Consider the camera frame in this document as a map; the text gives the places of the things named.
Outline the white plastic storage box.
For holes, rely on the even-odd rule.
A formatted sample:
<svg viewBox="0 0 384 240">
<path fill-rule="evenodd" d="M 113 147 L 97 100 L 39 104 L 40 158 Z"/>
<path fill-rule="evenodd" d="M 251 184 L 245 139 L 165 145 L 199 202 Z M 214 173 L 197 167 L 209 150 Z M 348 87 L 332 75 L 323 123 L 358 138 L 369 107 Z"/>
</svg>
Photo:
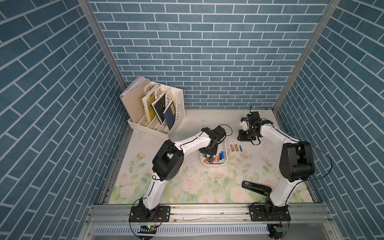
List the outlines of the white plastic storage box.
<svg viewBox="0 0 384 240">
<path fill-rule="evenodd" d="M 221 151 L 224 152 L 225 158 L 223 160 L 221 160 L 220 158 Z M 226 140 L 224 140 L 222 143 L 218 145 L 216 155 L 208 155 L 208 154 L 200 153 L 200 158 L 201 158 L 201 162 L 206 167 L 211 167 L 211 168 L 223 167 L 229 160 Z"/>
</svg>

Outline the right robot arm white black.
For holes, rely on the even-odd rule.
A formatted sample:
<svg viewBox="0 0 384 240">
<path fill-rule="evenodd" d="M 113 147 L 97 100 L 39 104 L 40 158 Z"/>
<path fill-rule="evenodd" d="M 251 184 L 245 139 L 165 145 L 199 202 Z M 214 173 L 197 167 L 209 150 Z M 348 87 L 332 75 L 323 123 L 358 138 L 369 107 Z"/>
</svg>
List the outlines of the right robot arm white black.
<svg viewBox="0 0 384 240">
<path fill-rule="evenodd" d="M 281 149 L 279 170 L 282 177 L 267 196 L 266 208 L 282 210 L 289 204 L 296 185 L 306 181 L 315 172 L 313 147 L 307 141 L 297 140 L 274 126 L 273 122 L 250 112 L 241 118 L 238 141 L 259 141 L 265 138 Z"/>
</svg>

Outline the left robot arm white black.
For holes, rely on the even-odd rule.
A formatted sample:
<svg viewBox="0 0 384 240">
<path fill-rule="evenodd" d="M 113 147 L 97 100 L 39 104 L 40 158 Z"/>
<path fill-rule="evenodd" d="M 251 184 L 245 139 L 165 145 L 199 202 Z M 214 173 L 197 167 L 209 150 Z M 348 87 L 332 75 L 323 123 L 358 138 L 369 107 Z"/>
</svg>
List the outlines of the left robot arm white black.
<svg viewBox="0 0 384 240">
<path fill-rule="evenodd" d="M 165 141 L 152 160 L 152 180 L 147 193 L 139 200 L 142 211 L 151 212 L 157 209 L 167 182 L 177 175 L 185 156 L 195 151 L 213 156 L 217 154 L 218 146 L 226 136 L 225 129 L 217 126 L 213 130 L 202 128 L 196 135 L 185 140 Z"/>
</svg>

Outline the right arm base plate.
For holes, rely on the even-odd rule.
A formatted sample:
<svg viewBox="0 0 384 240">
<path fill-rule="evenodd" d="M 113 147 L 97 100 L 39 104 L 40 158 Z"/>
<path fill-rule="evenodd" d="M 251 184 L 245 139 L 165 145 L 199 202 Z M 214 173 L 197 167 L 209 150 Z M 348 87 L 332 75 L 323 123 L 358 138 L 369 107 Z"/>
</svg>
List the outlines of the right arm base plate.
<svg viewBox="0 0 384 240">
<path fill-rule="evenodd" d="M 275 207 L 275 206 L 261 206 L 252 205 L 249 206 L 249 212 L 252 222 L 280 222 L 291 221 L 291 216 L 287 206 Z"/>
</svg>

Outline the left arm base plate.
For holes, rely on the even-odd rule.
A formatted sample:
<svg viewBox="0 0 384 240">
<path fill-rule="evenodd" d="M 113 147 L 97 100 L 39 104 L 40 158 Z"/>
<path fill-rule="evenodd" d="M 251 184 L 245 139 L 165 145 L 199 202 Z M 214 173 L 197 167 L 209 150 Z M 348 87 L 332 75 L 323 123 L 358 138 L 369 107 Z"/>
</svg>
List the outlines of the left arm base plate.
<svg viewBox="0 0 384 240">
<path fill-rule="evenodd" d="M 152 210 L 147 209 L 144 205 L 134 206 L 131 209 L 130 223 L 149 223 L 149 222 L 169 222 L 170 206 L 157 206 Z"/>
</svg>

